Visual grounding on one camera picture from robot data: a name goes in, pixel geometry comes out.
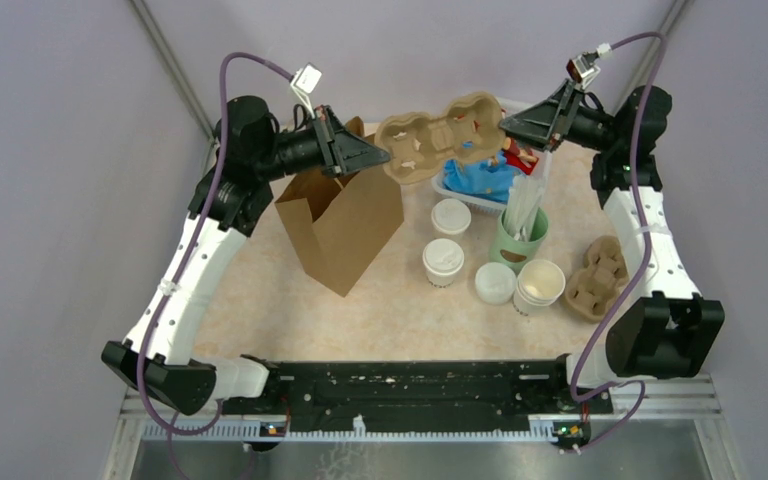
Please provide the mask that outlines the white cup lid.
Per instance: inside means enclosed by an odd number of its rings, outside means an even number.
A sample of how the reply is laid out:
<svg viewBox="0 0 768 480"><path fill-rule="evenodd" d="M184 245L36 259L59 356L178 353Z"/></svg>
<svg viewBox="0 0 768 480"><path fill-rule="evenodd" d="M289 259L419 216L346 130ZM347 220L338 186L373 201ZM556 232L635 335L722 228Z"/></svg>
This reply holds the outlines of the white cup lid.
<svg viewBox="0 0 768 480"><path fill-rule="evenodd" d="M431 210L431 222L434 229L465 231L471 225L471 220L471 211L467 205L454 198L439 201Z"/></svg>
<svg viewBox="0 0 768 480"><path fill-rule="evenodd" d="M448 275L460 270L465 255L462 247L449 238L437 238L429 242L422 252L427 270L439 275Z"/></svg>

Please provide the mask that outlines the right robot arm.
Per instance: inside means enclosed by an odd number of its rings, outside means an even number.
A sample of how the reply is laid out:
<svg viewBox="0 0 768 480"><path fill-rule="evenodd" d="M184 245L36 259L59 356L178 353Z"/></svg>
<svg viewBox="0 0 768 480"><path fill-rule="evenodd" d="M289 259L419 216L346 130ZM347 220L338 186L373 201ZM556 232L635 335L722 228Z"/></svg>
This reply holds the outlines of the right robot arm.
<svg viewBox="0 0 768 480"><path fill-rule="evenodd" d="M567 373L546 385L549 404L572 412L586 399L631 381L696 376L725 312L690 278L664 210L653 151L666 131L673 100L657 86L632 91L614 115L585 103L566 80L546 100L500 121L509 137L538 151L571 142L594 150L590 184L610 219L631 278Z"/></svg>

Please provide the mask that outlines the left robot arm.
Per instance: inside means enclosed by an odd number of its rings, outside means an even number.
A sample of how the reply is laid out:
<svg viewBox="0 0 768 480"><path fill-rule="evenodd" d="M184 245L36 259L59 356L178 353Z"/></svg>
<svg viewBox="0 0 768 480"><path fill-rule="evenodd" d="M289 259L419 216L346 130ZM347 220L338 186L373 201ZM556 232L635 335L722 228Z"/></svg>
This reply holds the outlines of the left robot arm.
<svg viewBox="0 0 768 480"><path fill-rule="evenodd" d="M274 196L271 182L300 173L350 177L390 161L385 150L351 131L328 105L283 130L257 96L226 102L215 127L217 162L188 205L173 258L145 312L121 341L109 341L102 362L149 406L192 415L212 402L243 401L257 413L279 404L280 386L257 360L198 360L195 337L233 257L252 236Z"/></svg>

